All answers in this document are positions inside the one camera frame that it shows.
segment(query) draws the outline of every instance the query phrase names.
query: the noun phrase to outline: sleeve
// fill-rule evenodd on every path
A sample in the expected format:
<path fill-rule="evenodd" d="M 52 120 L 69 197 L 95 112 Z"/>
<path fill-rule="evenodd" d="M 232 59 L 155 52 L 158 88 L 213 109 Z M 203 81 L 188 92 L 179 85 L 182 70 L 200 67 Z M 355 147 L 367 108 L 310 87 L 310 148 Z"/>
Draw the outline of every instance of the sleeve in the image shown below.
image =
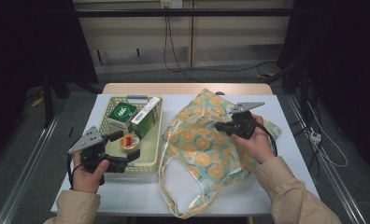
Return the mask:
<path fill-rule="evenodd" d="M 45 224 L 93 223 L 100 206 L 100 195 L 63 190 L 56 203 L 57 217 L 48 219 Z"/>
<path fill-rule="evenodd" d="M 318 197 L 306 190 L 287 163 L 275 157 L 261 164 L 254 173 L 272 201 L 275 223 L 341 223 Z"/>

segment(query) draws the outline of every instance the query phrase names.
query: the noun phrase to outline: power adapter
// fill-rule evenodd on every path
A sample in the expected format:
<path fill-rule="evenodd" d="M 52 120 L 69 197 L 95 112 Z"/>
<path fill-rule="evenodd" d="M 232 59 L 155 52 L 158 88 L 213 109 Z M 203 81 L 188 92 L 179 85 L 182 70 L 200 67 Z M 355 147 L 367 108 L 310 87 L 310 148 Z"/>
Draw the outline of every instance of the power adapter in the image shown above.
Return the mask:
<path fill-rule="evenodd" d="M 321 141 L 321 134 L 319 133 L 311 132 L 309 137 L 313 143 L 318 144 Z"/>

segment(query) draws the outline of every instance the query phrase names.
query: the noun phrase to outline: person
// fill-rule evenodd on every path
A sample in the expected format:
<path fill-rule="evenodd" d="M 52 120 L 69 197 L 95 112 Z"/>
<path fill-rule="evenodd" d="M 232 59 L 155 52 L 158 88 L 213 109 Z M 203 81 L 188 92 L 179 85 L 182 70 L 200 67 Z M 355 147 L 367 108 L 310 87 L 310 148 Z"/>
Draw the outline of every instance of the person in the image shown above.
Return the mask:
<path fill-rule="evenodd" d="M 253 116 L 263 124 L 261 116 Z M 235 134 L 231 138 L 260 164 L 254 174 L 272 201 L 272 218 L 276 224 L 341 223 L 331 209 L 306 190 L 304 182 L 295 178 L 282 157 L 274 155 L 263 130 L 257 127 L 250 139 Z M 74 154 L 75 167 L 80 163 L 79 153 Z M 93 223 L 100 204 L 100 196 L 96 194 L 99 180 L 108 165 L 108 161 L 102 161 L 94 174 L 87 173 L 80 166 L 74 172 L 73 190 L 64 190 L 56 201 L 57 217 L 45 224 Z"/>

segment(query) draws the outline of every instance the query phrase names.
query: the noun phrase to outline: hand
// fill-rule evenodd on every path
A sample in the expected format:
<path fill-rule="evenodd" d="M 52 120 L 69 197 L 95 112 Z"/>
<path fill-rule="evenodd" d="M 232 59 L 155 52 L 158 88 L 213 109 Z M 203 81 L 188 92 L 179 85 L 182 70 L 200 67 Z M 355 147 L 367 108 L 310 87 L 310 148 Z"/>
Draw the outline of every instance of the hand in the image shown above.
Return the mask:
<path fill-rule="evenodd" d="M 263 125 L 261 116 L 252 115 L 258 123 Z M 270 146 L 269 137 L 266 132 L 256 127 L 254 134 L 250 139 L 244 139 L 232 134 L 232 139 L 241 147 L 245 148 L 248 154 L 254 158 L 259 164 L 262 164 L 271 158 L 275 157 Z"/>
<path fill-rule="evenodd" d="M 74 154 L 74 167 L 78 167 L 79 165 L 81 165 L 81 163 L 82 161 L 80 157 L 80 152 L 77 152 Z M 100 178 L 104 175 L 104 172 L 107 170 L 108 166 L 109 161 L 101 161 L 93 174 L 88 173 L 83 165 L 79 166 L 79 168 L 76 169 L 73 173 L 73 190 L 96 193 L 98 191 L 98 187 L 100 186 Z"/>

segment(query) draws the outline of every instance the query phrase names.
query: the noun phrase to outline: green box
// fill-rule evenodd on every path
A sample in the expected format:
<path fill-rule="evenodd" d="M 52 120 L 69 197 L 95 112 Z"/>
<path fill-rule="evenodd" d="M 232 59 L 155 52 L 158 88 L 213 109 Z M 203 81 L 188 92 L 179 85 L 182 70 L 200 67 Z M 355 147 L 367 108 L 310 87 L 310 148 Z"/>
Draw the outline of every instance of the green box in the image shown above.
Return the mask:
<path fill-rule="evenodd" d="M 124 131 L 130 133 L 133 130 L 131 120 L 136 114 L 136 106 L 127 103 L 118 103 L 118 105 L 108 115 L 107 121 L 111 132 Z"/>
<path fill-rule="evenodd" d="M 161 109 L 161 99 L 153 97 L 132 119 L 135 134 L 140 139 L 145 137 L 153 125 L 158 122 Z"/>

